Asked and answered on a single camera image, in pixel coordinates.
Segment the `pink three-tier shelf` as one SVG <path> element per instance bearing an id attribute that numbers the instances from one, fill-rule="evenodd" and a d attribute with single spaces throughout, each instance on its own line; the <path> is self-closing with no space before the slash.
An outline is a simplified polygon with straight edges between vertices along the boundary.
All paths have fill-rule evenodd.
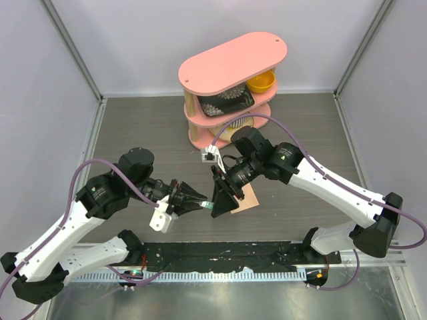
<path id="1" fill-rule="evenodd" d="M 246 33 L 221 45 L 201 52 L 185 60 L 178 71 L 183 87 L 185 103 L 183 110 L 189 129 L 191 144 L 203 149 L 213 140 L 210 129 L 232 118 L 247 113 L 271 114 L 268 102 L 278 91 L 278 81 L 263 93 L 253 93 L 254 104 L 245 110 L 229 115 L 208 117 L 201 110 L 198 98 L 213 96 L 236 85 L 273 71 L 286 57 L 288 48 L 283 39 L 272 33 L 256 31 Z"/>

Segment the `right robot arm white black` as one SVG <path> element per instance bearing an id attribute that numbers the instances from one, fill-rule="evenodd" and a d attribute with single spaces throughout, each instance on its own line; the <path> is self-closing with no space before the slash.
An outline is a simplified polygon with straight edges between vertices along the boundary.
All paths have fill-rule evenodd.
<path id="1" fill-rule="evenodd" d="M 225 169 L 211 166 L 213 218 L 237 209 L 245 198 L 244 186 L 264 176 L 305 190 L 351 218 L 346 224 L 308 231 L 301 247 L 308 263 L 347 249 L 359 249 L 376 258 L 386 256 L 400 220 L 393 210 L 401 208 L 401 196 L 383 196 L 363 189 L 305 157 L 291 143 L 272 145 L 253 127 L 237 130 L 231 141 L 241 154 L 235 165 Z"/>

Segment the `aluminium frame rail left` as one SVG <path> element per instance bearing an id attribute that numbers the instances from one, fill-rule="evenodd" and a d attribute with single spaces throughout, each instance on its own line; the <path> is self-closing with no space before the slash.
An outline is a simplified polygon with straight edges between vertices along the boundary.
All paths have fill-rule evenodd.
<path id="1" fill-rule="evenodd" d="M 87 65 L 85 64 L 83 57 L 81 56 L 78 48 L 76 47 L 70 33 L 68 32 L 62 18 L 60 17 L 59 12 L 57 11 L 54 3 L 51 0 L 40 0 L 42 8 L 45 10 L 48 18 L 52 22 L 55 30 L 57 31 L 59 37 L 61 38 L 64 46 L 69 52 L 71 58 L 73 59 L 77 69 L 84 78 L 86 84 L 88 85 L 90 91 L 93 93 L 96 101 L 101 103 L 103 101 L 103 94 L 99 90 L 98 86 L 95 83 L 94 78 L 92 77 Z"/>

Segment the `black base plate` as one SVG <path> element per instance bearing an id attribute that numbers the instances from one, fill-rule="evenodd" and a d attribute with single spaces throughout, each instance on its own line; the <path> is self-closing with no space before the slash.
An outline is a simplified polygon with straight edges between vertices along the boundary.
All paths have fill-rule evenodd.
<path id="1" fill-rule="evenodd" d="M 133 262 L 113 267 L 141 267 L 175 273 L 236 273 L 245 267 L 256 273 L 295 271 L 297 265 L 337 265 L 340 254 L 304 255 L 304 246 L 291 241 L 249 242 L 146 242 Z"/>

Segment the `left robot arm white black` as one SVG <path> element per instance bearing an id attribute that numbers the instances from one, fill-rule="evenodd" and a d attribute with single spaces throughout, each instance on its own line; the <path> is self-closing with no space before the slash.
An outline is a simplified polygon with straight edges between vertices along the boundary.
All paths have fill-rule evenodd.
<path id="1" fill-rule="evenodd" d="M 203 209 L 207 197 L 187 183 L 173 179 L 165 184 L 150 177 L 154 159 L 147 149 L 130 149 L 117 163 L 102 160 L 110 170 L 88 180 L 78 192 L 69 188 L 64 214 L 28 248 L 1 257 L 1 265 L 9 275 L 7 282 L 17 298 L 40 305 L 71 280 L 94 269 L 141 262 L 143 243 L 130 230 L 80 253 L 71 252 L 93 229 L 127 208 L 130 199 L 154 208 L 149 226 L 162 233 L 180 215 Z"/>

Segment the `beige patterned plate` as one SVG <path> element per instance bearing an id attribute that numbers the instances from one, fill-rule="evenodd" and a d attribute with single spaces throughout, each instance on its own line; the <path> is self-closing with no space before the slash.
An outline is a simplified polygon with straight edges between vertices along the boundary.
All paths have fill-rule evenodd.
<path id="1" fill-rule="evenodd" d="M 254 118 L 252 117 L 252 119 L 253 119 L 252 126 L 245 126 L 245 127 L 253 127 L 253 126 L 254 126 Z M 239 129 L 230 129 L 230 128 L 228 128 L 228 126 L 227 126 L 227 127 L 225 128 L 225 130 L 220 134 L 219 140 L 221 140 L 221 141 L 225 141 L 225 142 L 230 142 L 230 141 L 231 141 L 231 137 L 232 137 L 232 135 L 233 135 L 236 131 L 240 130 L 241 128 L 239 128 Z"/>

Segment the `black floral plate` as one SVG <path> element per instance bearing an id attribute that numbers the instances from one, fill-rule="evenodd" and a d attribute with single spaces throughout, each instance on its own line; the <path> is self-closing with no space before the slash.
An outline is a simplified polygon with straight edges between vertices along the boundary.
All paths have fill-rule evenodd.
<path id="1" fill-rule="evenodd" d="M 217 95 L 198 96 L 201 110 L 207 117 L 218 117 L 251 107 L 254 98 L 245 83 L 222 91 Z"/>

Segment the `aluminium frame rail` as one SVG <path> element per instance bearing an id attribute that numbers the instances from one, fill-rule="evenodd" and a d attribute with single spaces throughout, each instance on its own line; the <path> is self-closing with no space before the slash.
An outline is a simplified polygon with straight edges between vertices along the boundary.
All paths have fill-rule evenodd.
<path id="1" fill-rule="evenodd" d="M 344 71 L 344 74 L 342 75 L 336 89 L 334 90 L 334 97 L 336 99 L 338 99 L 339 96 L 342 94 L 348 81 L 350 80 L 350 77 L 356 70 L 364 54 L 367 52 L 369 46 L 373 42 L 376 34 L 379 32 L 383 22 L 385 22 L 395 2 L 395 0 L 382 0 L 380 2 L 380 6 L 376 10 L 371 22 L 368 25 L 366 32 L 362 37 L 362 40 L 357 46 L 354 54 L 352 55 L 352 58 L 350 59 L 350 62 L 348 63 L 348 66 L 346 67 L 346 70 Z"/>
<path id="2" fill-rule="evenodd" d="M 88 85 L 90 91 L 93 93 L 96 101 L 101 103 L 103 101 L 103 94 L 99 90 L 98 86 L 95 83 L 94 78 L 92 77 L 87 65 L 85 64 L 83 57 L 81 56 L 78 48 L 76 47 L 70 33 L 68 32 L 62 18 L 60 17 L 59 12 L 57 11 L 54 3 L 51 0 L 40 0 L 42 8 L 45 10 L 48 18 L 52 22 L 55 30 L 57 31 L 59 37 L 61 38 L 64 46 L 69 52 L 71 58 L 73 59 L 77 69 L 84 78 L 86 84 Z"/>

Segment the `aluminium frame rail right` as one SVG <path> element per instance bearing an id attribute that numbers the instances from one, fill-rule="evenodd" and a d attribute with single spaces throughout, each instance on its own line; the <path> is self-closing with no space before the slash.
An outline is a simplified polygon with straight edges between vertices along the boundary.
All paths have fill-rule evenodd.
<path id="1" fill-rule="evenodd" d="M 350 62 L 348 63 L 348 66 L 346 67 L 346 70 L 344 71 L 344 74 L 342 75 L 336 89 L 334 90 L 334 97 L 336 99 L 338 99 L 339 96 L 342 94 L 348 81 L 350 80 L 350 77 L 356 70 L 364 54 L 367 52 L 369 46 L 373 42 L 376 34 L 379 32 L 383 22 L 385 22 L 395 2 L 395 0 L 382 0 L 380 2 L 380 6 L 376 10 L 371 22 L 368 25 L 366 32 L 362 37 L 362 40 L 357 46 L 354 54 L 352 55 L 352 58 L 350 59 Z"/>

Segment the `striped small bowl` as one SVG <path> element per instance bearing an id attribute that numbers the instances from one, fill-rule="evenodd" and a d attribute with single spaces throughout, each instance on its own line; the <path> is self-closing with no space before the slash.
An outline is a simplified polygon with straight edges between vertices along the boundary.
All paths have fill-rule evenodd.
<path id="1" fill-rule="evenodd" d="M 253 123 L 252 117 L 244 117 L 244 118 L 235 120 L 234 122 L 230 123 L 228 128 L 239 129 L 239 128 L 245 127 L 245 126 L 252 126 L 252 123 Z"/>

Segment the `yellow bowl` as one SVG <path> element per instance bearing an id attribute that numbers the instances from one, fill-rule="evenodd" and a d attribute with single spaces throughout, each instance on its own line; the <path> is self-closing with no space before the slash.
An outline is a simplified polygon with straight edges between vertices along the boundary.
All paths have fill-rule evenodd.
<path id="1" fill-rule="evenodd" d="M 276 81 L 275 73 L 272 70 L 263 72 L 246 81 L 248 89 L 253 93 L 265 93 Z"/>

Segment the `pink envelope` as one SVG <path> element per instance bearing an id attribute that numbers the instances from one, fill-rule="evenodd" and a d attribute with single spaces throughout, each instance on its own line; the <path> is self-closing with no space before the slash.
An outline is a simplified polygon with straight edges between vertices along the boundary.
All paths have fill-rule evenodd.
<path id="1" fill-rule="evenodd" d="M 254 207 L 257 207 L 260 203 L 256 194 L 252 188 L 252 185 L 248 183 L 247 185 L 242 187 L 242 191 L 244 192 L 244 199 L 238 201 L 238 208 L 231 211 L 231 214 L 236 214 Z"/>

